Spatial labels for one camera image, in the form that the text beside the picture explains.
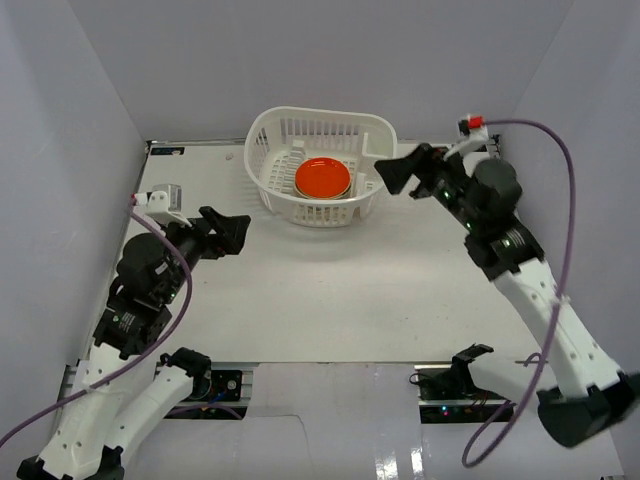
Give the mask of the white plastic dish bin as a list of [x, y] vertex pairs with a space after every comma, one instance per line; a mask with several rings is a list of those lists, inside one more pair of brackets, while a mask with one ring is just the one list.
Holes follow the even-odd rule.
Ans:
[[[396, 155], [396, 131], [379, 116], [292, 106], [260, 114], [244, 145], [245, 169], [266, 208], [293, 224], [317, 228], [366, 217], [384, 187], [374, 163]], [[307, 198], [296, 190], [298, 168], [319, 157], [349, 171], [348, 189], [336, 199]]]

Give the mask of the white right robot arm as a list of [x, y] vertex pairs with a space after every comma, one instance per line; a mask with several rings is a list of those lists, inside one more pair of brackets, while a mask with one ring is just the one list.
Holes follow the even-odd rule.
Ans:
[[626, 419], [639, 405], [639, 376], [626, 374], [589, 333], [568, 299], [558, 299], [544, 252], [515, 214], [522, 194], [515, 169], [498, 158], [466, 172], [462, 157], [419, 145], [409, 155], [378, 160], [387, 190], [399, 194], [411, 178], [414, 199], [432, 197], [466, 230], [474, 264], [543, 344], [554, 338], [530, 405], [559, 445], [573, 448]]

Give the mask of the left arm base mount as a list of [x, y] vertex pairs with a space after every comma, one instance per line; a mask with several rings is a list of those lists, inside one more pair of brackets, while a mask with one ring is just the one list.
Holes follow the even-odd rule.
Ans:
[[242, 370], [212, 370], [189, 397], [167, 414], [167, 418], [242, 420], [248, 408], [243, 380]]

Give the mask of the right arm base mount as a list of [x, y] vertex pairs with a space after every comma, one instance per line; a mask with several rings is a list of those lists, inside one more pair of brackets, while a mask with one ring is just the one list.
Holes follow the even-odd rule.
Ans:
[[415, 366], [408, 382], [418, 389], [422, 425], [482, 424], [506, 400], [495, 392], [479, 388], [466, 369], [477, 357], [493, 353], [484, 344], [472, 344], [449, 363]]

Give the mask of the orange round plate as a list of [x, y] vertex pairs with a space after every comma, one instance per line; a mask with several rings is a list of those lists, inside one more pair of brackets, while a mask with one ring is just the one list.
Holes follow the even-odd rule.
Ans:
[[351, 174], [339, 160], [316, 157], [304, 161], [296, 170], [294, 184], [305, 193], [333, 196], [351, 186]]

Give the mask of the beige round floral plate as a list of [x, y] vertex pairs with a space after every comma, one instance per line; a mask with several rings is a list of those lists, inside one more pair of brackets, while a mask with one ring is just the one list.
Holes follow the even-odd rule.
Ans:
[[297, 184], [294, 184], [294, 193], [298, 197], [307, 198], [311, 200], [322, 200], [322, 201], [330, 201], [330, 200], [338, 200], [342, 198], [349, 198], [350, 188], [345, 189], [343, 192], [333, 195], [333, 196], [317, 196], [305, 193], [303, 190], [298, 188]]

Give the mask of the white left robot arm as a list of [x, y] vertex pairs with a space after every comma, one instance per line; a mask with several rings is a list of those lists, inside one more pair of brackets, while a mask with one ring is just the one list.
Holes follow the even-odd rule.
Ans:
[[145, 232], [128, 239], [116, 266], [93, 344], [74, 392], [54, 404], [62, 412], [52, 438], [18, 467], [20, 479], [122, 479], [131, 457], [181, 401], [211, 387], [208, 356], [158, 348], [188, 307], [169, 310], [179, 292], [193, 295], [201, 260], [239, 254], [251, 218], [203, 206], [196, 218], [164, 220], [149, 213]]

